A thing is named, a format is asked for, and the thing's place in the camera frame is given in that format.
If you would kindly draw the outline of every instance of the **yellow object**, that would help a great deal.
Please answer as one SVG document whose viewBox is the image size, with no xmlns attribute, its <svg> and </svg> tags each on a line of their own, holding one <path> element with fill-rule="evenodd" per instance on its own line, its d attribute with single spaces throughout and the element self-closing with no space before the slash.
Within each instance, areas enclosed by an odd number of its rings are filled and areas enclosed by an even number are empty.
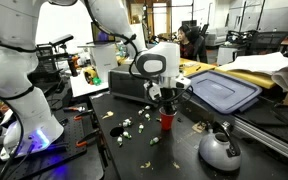
<svg viewBox="0 0 288 180">
<path fill-rule="evenodd" d="M 184 76 L 189 76 L 189 75 L 201 72 L 201 71 L 213 70 L 214 68 L 216 68 L 216 66 L 211 65 L 211 64 L 205 64 L 205 63 L 192 61 L 192 60 L 188 60 L 188 59 L 183 59 L 183 58 L 181 58 L 181 60 L 180 60 L 180 65 L 184 64 L 184 63 L 192 63 L 192 62 L 195 62 L 196 65 L 195 66 L 181 68 L 181 70 L 183 71 Z"/>
<path fill-rule="evenodd" d="M 92 68 L 92 67 L 86 67 L 84 69 L 84 72 L 88 73 L 91 77 L 89 77 L 90 79 L 92 78 L 96 78 L 97 77 L 97 73 L 96 71 Z"/>
<path fill-rule="evenodd" d="M 118 64 L 124 64 L 127 57 L 116 56 L 116 60 Z"/>
<path fill-rule="evenodd" d="M 261 86 L 266 89 L 271 89 L 274 87 L 276 84 L 274 81 L 272 81 L 271 77 L 265 74 L 258 74 L 258 73 L 252 73 L 248 71 L 241 71 L 241 70 L 234 70 L 234 71 L 227 71 L 225 69 L 226 65 L 216 67 L 215 71 L 225 73 L 232 75 L 237 78 L 244 79 L 248 82 L 251 82 L 253 84 L 256 84 L 258 86 Z"/>
</svg>

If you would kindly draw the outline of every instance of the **white paper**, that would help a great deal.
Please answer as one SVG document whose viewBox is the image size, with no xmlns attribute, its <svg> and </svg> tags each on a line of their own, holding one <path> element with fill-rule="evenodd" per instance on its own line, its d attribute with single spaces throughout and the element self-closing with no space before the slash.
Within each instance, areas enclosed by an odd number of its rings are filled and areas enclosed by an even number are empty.
<svg viewBox="0 0 288 180">
<path fill-rule="evenodd" d="M 284 91 L 288 91 L 288 58 L 280 52 L 239 56 L 233 63 L 227 64 L 223 70 L 247 70 L 271 75 L 272 80 L 281 86 Z"/>
<path fill-rule="evenodd" d="M 108 88 L 108 82 L 102 82 L 98 86 L 88 84 L 85 80 L 83 69 L 78 76 L 71 76 L 70 79 L 73 97 L 82 96 Z"/>
</svg>

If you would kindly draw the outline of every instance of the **black cable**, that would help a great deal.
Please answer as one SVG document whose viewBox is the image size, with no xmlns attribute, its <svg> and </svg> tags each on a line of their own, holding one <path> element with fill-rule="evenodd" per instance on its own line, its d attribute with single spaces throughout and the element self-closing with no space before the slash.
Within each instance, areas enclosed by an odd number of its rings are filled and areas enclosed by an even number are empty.
<svg viewBox="0 0 288 180">
<path fill-rule="evenodd" d="M 30 147 L 27 150 L 27 154 L 25 155 L 25 157 L 22 159 L 22 161 L 9 173 L 9 175 L 7 176 L 6 179 L 8 179 L 9 177 L 11 177 L 11 175 L 24 163 L 24 161 L 27 159 L 27 157 L 31 154 L 31 152 L 34 149 L 34 143 L 32 141 L 32 144 L 30 145 Z"/>
<path fill-rule="evenodd" d="M 116 37 L 119 37 L 119 38 L 122 38 L 122 39 L 126 40 L 126 42 L 130 43 L 130 44 L 132 45 L 132 47 L 134 48 L 134 50 L 135 50 L 135 57 L 134 57 L 134 60 L 132 61 L 131 65 L 130 65 L 130 67 L 129 67 L 129 73 L 130 73 L 130 75 L 133 76 L 133 77 L 135 77 L 135 78 L 137 78 L 137 79 L 144 79 L 144 80 L 147 80 L 147 81 L 151 81 L 150 78 L 145 78 L 145 77 L 137 76 L 137 75 L 133 74 L 133 72 L 132 72 L 132 67 L 133 67 L 134 64 L 136 64 L 136 58 L 137 58 L 137 56 L 139 55 L 139 52 L 138 52 L 138 50 L 137 50 L 137 47 L 135 46 L 135 44 L 134 44 L 134 42 L 133 42 L 133 39 L 132 39 L 133 37 L 128 38 L 128 37 L 124 36 L 123 34 L 115 34 L 115 33 L 111 33 L 111 32 L 109 32 L 109 31 L 103 29 L 103 28 L 99 25 L 99 22 L 96 20 L 95 16 L 93 15 L 93 13 L 92 13 L 92 11 L 91 11 L 91 7 L 90 7 L 90 4 L 89 4 L 89 0 L 84 0 L 84 2 L 85 2 L 86 9 L 87 9 L 89 15 L 91 16 L 91 19 L 92 19 L 93 23 L 95 24 L 95 26 L 96 26 L 99 30 L 107 33 L 108 35 L 116 36 Z"/>
<path fill-rule="evenodd" d="M 18 114 L 16 114 L 15 112 L 14 112 L 14 116 L 16 117 L 17 121 L 20 123 L 20 128 L 21 128 L 20 139 L 19 139 L 15 149 L 13 148 L 13 150 L 11 151 L 10 158 L 7 160 L 7 162 L 5 163 L 5 165 L 1 171 L 0 180 L 4 179 L 4 176 L 6 175 L 10 165 L 12 164 L 12 162 L 14 160 L 14 158 L 17 156 L 17 151 L 19 150 L 19 147 L 23 142 L 23 136 L 24 136 L 23 123 L 22 123 L 20 117 L 18 116 Z"/>
<path fill-rule="evenodd" d="M 53 98 L 54 98 L 55 91 L 60 87 L 60 85 L 61 85 L 62 82 L 63 82 L 63 79 L 61 78 L 60 82 L 57 84 L 56 89 L 55 89 L 54 92 L 52 93 L 52 97 L 51 97 L 51 99 L 50 99 L 51 103 L 53 102 Z"/>
<path fill-rule="evenodd" d="M 148 100 L 149 100 L 150 102 L 154 103 L 154 104 L 159 104 L 159 105 L 160 105 L 160 104 L 165 104 L 165 103 L 169 103 L 169 102 L 175 101 L 175 100 L 178 99 L 180 96 L 182 96 L 189 88 L 192 89 L 192 90 L 190 91 L 191 96 L 190 96 L 187 100 L 178 102 L 178 103 L 176 103 L 176 104 L 180 104 L 180 103 L 189 101 L 189 100 L 192 98 L 193 94 L 194 94 L 193 86 L 189 86 L 189 87 L 187 87 L 186 89 L 184 89 L 182 92 L 180 92 L 177 96 L 174 96 L 174 97 L 169 98 L 169 99 L 166 99 L 166 100 L 159 99 L 159 101 L 155 101 L 155 100 L 153 100 L 153 99 L 151 98 L 151 96 L 150 96 L 150 94 L 149 94 L 150 88 L 151 88 L 151 87 L 149 87 L 148 90 L 146 91 L 146 96 L 147 96 Z"/>
</svg>

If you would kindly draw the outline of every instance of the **clamp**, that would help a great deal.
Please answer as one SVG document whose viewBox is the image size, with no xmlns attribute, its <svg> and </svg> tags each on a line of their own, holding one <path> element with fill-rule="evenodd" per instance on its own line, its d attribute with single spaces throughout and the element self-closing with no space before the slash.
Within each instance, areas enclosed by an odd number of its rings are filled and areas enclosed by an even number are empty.
<svg viewBox="0 0 288 180">
<path fill-rule="evenodd" d="M 83 119 L 83 116 L 90 115 L 91 112 L 93 112 L 93 110 L 88 110 L 88 111 L 82 112 L 82 113 L 80 113 L 80 114 L 74 116 L 73 119 L 74 119 L 75 121 L 79 121 L 79 120 Z"/>
<path fill-rule="evenodd" d="M 82 147 L 87 145 L 87 141 L 96 137 L 99 134 L 100 130 L 97 128 L 93 132 L 89 133 L 88 135 L 84 136 L 81 140 L 76 142 L 76 147 Z"/>
</svg>

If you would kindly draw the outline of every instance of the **plastic container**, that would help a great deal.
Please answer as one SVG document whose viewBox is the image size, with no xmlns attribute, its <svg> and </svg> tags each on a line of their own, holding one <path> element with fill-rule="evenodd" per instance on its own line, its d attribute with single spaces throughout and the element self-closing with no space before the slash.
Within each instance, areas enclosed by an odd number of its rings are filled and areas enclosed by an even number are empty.
<svg viewBox="0 0 288 180">
<path fill-rule="evenodd" d="M 255 84 L 215 71 L 189 77 L 194 94 L 222 114 L 244 111 L 255 102 L 262 89 Z"/>
</svg>

